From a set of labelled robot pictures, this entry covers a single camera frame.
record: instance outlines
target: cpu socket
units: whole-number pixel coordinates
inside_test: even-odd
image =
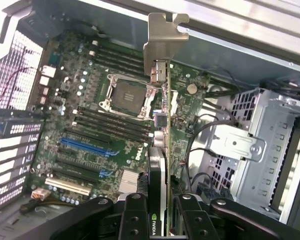
[[[110,85],[99,106],[107,112],[136,120],[149,120],[151,102],[157,89],[143,80],[121,74],[108,74]]]

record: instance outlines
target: blue pcie slot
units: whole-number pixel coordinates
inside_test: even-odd
[[[119,152],[113,152],[113,151],[109,151],[109,150],[104,150],[102,148],[99,147],[95,147],[83,142],[79,142],[79,141],[75,141],[73,139],[70,138],[66,138],[66,137],[62,137],[61,141],[62,144],[68,145],[70,147],[73,148],[77,148],[83,151],[87,151],[87,152],[91,152],[94,154],[99,154],[105,157],[109,157],[109,156],[116,156]]]

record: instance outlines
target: green circuit board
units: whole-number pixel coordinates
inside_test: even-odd
[[[91,54],[92,41],[95,41],[94,54]],[[143,54],[107,39],[95,40],[68,31],[58,38],[49,64],[57,71],[50,87],[45,128],[28,188],[49,188],[55,198],[66,197],[80,203],[100,195],[116,201],[124,171],[140,173],[147,170],[146,151],[152,144],[154,121],[136,120],[136,115],[129,118],[109,114],[100,108],[100,102],[109,94],[108,76],[111,74],[124,75],[140,80],[140,83],[150,82],[144,76]],[[202,109],[209,76],[202,77],[198,70],[171,63],[170,78],[171,89],[176,95],[175,112],[170,121],[170,171],[173,173],[185,157],[191,123]],[[139,89],[138,84],[133,82],[131,86]],[[191,94],[187,90],[189,85],[196,86]],[[158,91],[151,102],[149,118],[153,118],[153,111],[161,109],[161,99]],[[126,113],[124,109],[116,110]],[[62,139],[84,143],[106,153],[77,148]],[[90,187],[91,194],[84,196],[64,189],[51,189],[45,180],[52,176]]]

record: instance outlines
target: white pci slot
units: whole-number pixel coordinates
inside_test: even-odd
[[[87,186],[81,186],[78,184],[75,184],[73,182],[68,182],[68,181],[64,181],[61,179],[57,179],[54,177],[47,177],[45,179],[45,184],[47,185],[51,185],[53,187],[56,187],[58,189],[64,189],[64,190],[68,190],[70,192],[74,192],[77,194],[82,194],[85,196],[89,196],[90,192],[91,192],[91,188],[87,187]]]

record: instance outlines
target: motherboard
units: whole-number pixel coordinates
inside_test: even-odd
[[[28,189],[78,205],[135,192],[160,125],[161,91],[144,75],[142,52],[67,31],[52,40],[39,107],[45,127]],[[184,160],[210,77],[171,62],[170,173]]]

